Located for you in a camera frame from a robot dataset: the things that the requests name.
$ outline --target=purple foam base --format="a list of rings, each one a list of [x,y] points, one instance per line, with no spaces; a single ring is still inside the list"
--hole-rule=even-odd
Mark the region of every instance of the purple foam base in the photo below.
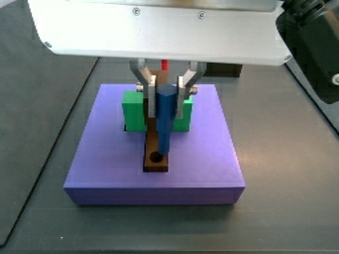
[[[246,182],[216,88],[200,85],[191,131],[172,133],[168,173],[143,172],[144,133],[124,132],[122,98],[99,89],[64,189],[76,204],[231,204]]]

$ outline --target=gray table surface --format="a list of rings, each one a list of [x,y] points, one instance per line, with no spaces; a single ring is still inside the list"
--hole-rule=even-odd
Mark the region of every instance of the gray table surface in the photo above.
[[[96,60],[52,54],[39,39],[27,0],[0,8],[0,246]]]
[[[218,87],[247,181],[236,205],[72,204],[63,184],[98,87],[134,81],[124,60],[100,60],[3,251],[339,251],[338,135],[284,66],[202,80]]]

